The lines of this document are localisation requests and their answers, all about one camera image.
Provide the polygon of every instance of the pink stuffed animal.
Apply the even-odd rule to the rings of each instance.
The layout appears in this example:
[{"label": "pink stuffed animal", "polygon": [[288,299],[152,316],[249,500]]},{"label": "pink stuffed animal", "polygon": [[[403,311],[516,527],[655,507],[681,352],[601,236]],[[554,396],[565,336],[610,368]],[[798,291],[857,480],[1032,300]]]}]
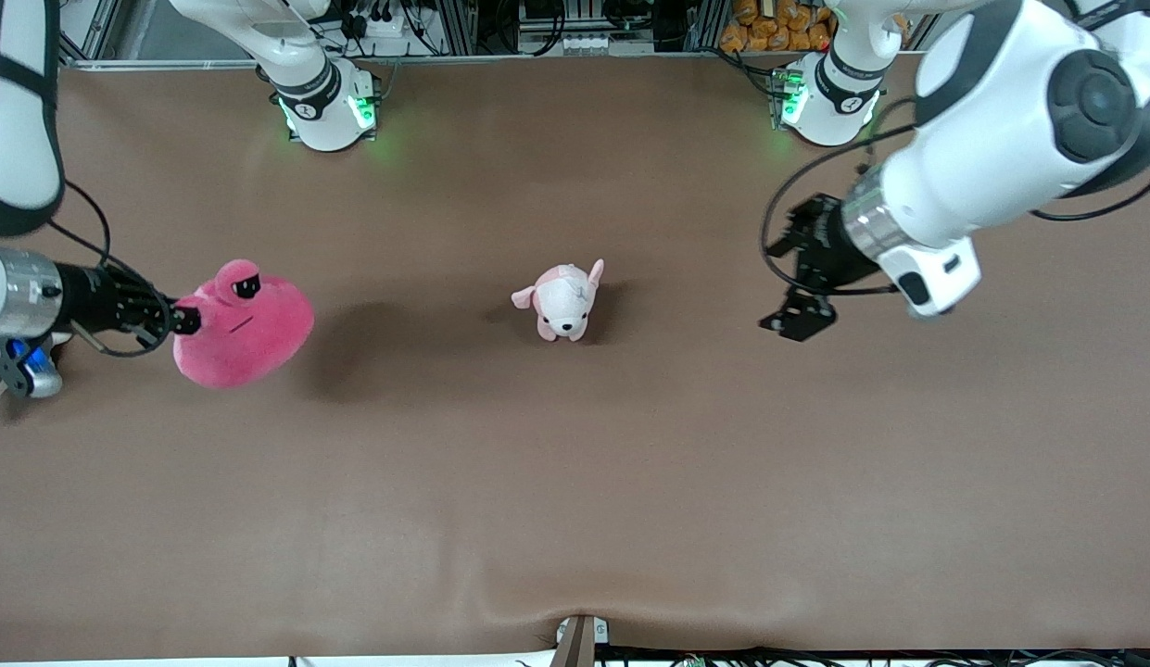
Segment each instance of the pink stuffed animal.
[{"label": "pink stuffed animal", "polygon": [[315,312],[286,279],[233,260],[181,307],[200,312],[200,330],[175,337],[179,373],[208,389],[239,388],[274,371],[307,342]]},{"label": "pink stuffed animal", "polygon": [[604,261],[597,260],[591,275],[572,263],[542,274],[531,286],[513,294],[513,305],[537,312],[537,335],[553,342],[559,336],[578,340],[586,334],[586,316],[595,305],[595,292],[604,276]]}]

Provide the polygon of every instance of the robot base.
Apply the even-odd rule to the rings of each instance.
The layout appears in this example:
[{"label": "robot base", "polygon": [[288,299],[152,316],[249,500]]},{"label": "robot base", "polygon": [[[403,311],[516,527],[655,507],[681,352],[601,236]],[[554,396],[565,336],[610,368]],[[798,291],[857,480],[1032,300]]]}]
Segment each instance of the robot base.
[{"label": "robot base", "polygon": [[335,60],[335,67],[342,74],[340,92],[319,118],[299,117],[298,105],[292,113],[285,102],[275,100],[286,115],[290,140],[325,153],[345,150],[356,140],[375,139],[381,107],[379,79],[348,60]]},{"label": "robot base", "polygon": [[815,52],[796,63],[788,64],[788,69],[799,74],[799,91],[785,100],[777,101],[781,108],[780,114],[775,115],[782,125],[793,128],[805,140],[819,146],[841,146],[854,139],[859,130],[871,122],[871,112],[875,109],[880,93],[875,93],[866,105],[859,98],[851,98],[858,102],[859,110],[853,114],[838,113],[834,108],[834,102],[825,98],[818,89],[815,71],[822,57],[823,54]]}]

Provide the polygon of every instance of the gray floor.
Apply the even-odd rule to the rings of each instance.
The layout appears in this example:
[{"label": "gray floor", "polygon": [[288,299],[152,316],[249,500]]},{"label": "gray floor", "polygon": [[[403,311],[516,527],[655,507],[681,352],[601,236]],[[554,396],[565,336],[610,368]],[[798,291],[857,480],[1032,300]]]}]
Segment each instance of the gray floor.
[{"label": "gray floor", "polygon": [[248,60],[240,46],[181,16],[168,0],[125,0],[118,33],[120,60]]}]

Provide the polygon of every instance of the small stuffed animal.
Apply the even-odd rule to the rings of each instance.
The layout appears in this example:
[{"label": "small stuffed animal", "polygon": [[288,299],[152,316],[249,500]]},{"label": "small stuffed animal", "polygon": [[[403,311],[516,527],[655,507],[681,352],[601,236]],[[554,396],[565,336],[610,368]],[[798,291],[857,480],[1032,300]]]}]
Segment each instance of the small stuffed animal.
[{"label": "small stuffed animal", "polygon": [[597,260],[591,274],[572,263],[542,274],[531,286],[513,293],[513,305],[537,312],[537,335],[546,340],[559,336],[578,340],[586,334],[586,316],[595,305],[595,292],[604,276],[604,261]]},{"label": "small stuffed animal", "polygon": [[200,312],[200,329],[175,337],[179,373],[208,389],[239,388],[274,371],[312,334],[310,301],[286,279],[261,275],[248,260],[233,260],[181,307]]}]

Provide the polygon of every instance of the plush toy ear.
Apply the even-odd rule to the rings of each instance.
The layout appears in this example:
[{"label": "plush toy ear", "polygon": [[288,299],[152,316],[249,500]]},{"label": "plush toy ear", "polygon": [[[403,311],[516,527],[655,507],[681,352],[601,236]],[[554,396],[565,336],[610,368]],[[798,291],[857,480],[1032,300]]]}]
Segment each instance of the plush toy ear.
[{"label": "plush toy ear", "polygon": [[603,277],[603,276],[604,276],[604,261],[603,260],[596,260],[595,261],[595,266],[591,267],[591,275],[589,277],[591,279],[591,286],[592,288],[598,288],[599,286],[599,278]]},{"label": "plush toy ear", "polygon": [[513,292],[513,305],[521,309],[528,309],[529,301],[532,300],[534,290],[536,290],[536,288],[534,288],[532,284],[529,284],[529,286],[526,288],[524,290],[521,290],[520,292]]}]

